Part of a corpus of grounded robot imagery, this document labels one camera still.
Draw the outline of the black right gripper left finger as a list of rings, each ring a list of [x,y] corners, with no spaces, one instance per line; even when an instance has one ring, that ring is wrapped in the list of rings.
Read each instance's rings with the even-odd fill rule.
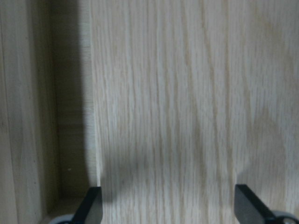
[[[103,202],[101,187],[90,187],[71,219],[71,224],[100,224],[102,219]]]

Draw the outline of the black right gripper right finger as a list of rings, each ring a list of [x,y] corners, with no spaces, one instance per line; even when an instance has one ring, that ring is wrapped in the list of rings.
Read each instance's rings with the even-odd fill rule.
[[[240,224],[281,223],[281,219],[245,184],[235,185],[234,213]]]

